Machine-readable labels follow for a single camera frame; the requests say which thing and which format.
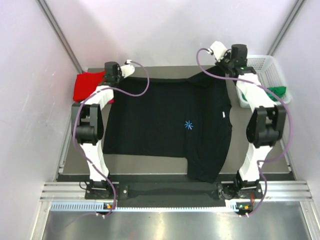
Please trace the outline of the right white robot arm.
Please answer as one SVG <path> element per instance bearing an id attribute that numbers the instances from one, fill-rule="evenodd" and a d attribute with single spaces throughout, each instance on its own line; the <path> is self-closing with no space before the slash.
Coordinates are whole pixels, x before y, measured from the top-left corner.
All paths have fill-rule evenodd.
<path id="1" fill-rule="evenodd" d="M 260 191 L 260 170 L 269 152 L 282 138 L 287 112 L 267 95 L 252 66 L 247 65 L 245 44 L 227 49 L 221 42 L 212 45 L 216 64 L 225 74 L 235 78 L 234 84 L 244 95 L 252 115 L 246 127 L 249 142 L 245 160 L 231 184 L 217 185 L 221 199 L 250 198 Z"/>

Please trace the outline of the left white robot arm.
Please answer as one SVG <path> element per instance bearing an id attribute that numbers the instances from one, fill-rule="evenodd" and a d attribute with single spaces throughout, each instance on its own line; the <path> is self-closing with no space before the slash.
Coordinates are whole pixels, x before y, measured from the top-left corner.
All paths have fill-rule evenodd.
<path id="1" fill-rule="evenodd" d="M 114 98 L 114 92 L 109 88 L 115 87 L 121 79 L 121 67 L 114 61 L 106 62 L 102 72 L 84 72 L 76 77 L 71 132 L 73 142 L 81 147 L 89 167 L 89 180 L 85 182 L 86 199 L 102 200 L 117 196 L 103 155 L 105 130 L 102 109 Z"/>

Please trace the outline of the black t shirt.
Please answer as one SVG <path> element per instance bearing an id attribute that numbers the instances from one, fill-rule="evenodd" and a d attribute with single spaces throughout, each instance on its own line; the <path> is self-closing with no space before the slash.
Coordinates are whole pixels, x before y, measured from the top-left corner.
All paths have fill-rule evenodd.
<path id="1" fill-rule="evenodd" d="M 232 138 L 224 72 L 181 79 L 129 77 L 114 94 L 103 153 L 185 158 L 192 180 L 216 181 Z"/>

